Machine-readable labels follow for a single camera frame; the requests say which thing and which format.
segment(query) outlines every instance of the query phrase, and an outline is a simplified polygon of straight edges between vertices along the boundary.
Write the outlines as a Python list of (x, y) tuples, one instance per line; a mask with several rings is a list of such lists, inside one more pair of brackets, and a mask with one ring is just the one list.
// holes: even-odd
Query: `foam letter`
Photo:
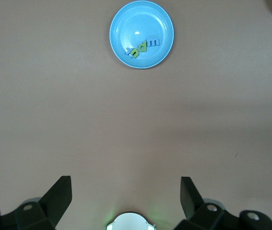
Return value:
[(151, 37), (147, 39), (147, 46), (159, 46), (159, 40), (155, 37)]
[(131, 51), (131, 55), (133, 56), (133, 58), (136, 58), (139, 55), (139, 51), (136, 48), (134, 48)]
[(126, 55), (129, 55), (131, 53), (131, 48), (126, 48), (127, 52), (125, 53)]
[(138, 46), (138, 49), (140, 52), (146, 52), (147, 51), (147, 41), (144, 41), (142, 44)]

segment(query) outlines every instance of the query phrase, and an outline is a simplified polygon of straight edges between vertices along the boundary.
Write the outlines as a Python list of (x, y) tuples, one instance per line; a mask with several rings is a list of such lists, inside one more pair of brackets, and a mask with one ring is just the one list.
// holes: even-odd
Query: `black plastic bracket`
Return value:
[(71, 177), (62, 176), (38, 202), (27, 202), (0, 215), (0, 230), (54, 230), (71, 200)]
[(181, 205), (186, 219), (174, 230), (272, 230), (272, 220), (261, 212), (245, 210), (238, 218), (205, 203), (190, 177), (181, 178)]

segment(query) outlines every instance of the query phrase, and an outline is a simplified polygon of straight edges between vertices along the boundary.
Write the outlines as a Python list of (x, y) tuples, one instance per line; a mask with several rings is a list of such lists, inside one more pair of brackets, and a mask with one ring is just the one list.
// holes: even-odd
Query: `plate rim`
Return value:
[[(150, 65), (150, 66), (145, 66), (145, 67), (136, 67), (136, 66), (133, 66), (133, 65), (130, 65), (130, 64), (127, 64), (126, 62), (124, 62), (121, 58), (118, 57), (118, 55), (116, 54), (115, 50), (114, 50), (114, 47), (113, 47), (113, 44), (112, 44), (112, 27), (113, 27), (113, 24), (114, 24), (114, 20), (115, 18), (117, 17), (117, 15), (122, 11), (124, 10), (125, 7), (127, 7), (128, 5), (131, 5), (133, 3), (137, 3), (137, 2), (147, 2), (147, 3), (150, 3), (150, 4), (153, 4), (153, 5), (156, 5), (158, 8), (160, 8), (162, 11), (164, 11), (164, 13), (167, 15), (168, 19), (169, 19), (169, 22), (171, 24), (171, 28), (172, 28), (172, 33), (171, 33), (171, 45), (167, 51), (167, 53), (163, 56), (163, 58), (161, 60), (159, 60), (157, 63), (154, 63), (153, 65)], [(111, 26), (110, 26), (110, 31), (109, 31), (109, 40), (110, 40), (110, 44), (111, 44), (111, 47), (112, 47), (112, 50), (114, 52), (114, 54), (116, 55), (116, 57), (122, 62), (124, 63), (125, 65), (129, 66), (129, 67), (132, 67), (132, 68), (135, 68), (135, 69), (148, 69), (148, 68), (151, 68), (151, 67), (154, 67), (156, 65), (158, 65), (160, 62), (162, 62), (167, 56), (168, 54), (170, 53), (171, 49), (172, 49), (172, 46), (173, 46), (173, 42), (174, 42), (174, 27), (173, 27), (173, 22), (169, 16), (169, 14), (165, 11), (164, 8), (162, 8), (160, 5), (158, 5), (157, 3), (155, 2), (152, 2), (152, 1), (148, 1), (148, 0), (136, 0), (136, 1), (132, 1), (126, 5), (124, 5), (123, 7), (120, 8), (120, 10), (118, 10), (118, 12), (115, 14), (115, 16), (113, 17), (113, 20), (112, 20), (112, 23), (111, 23)]]

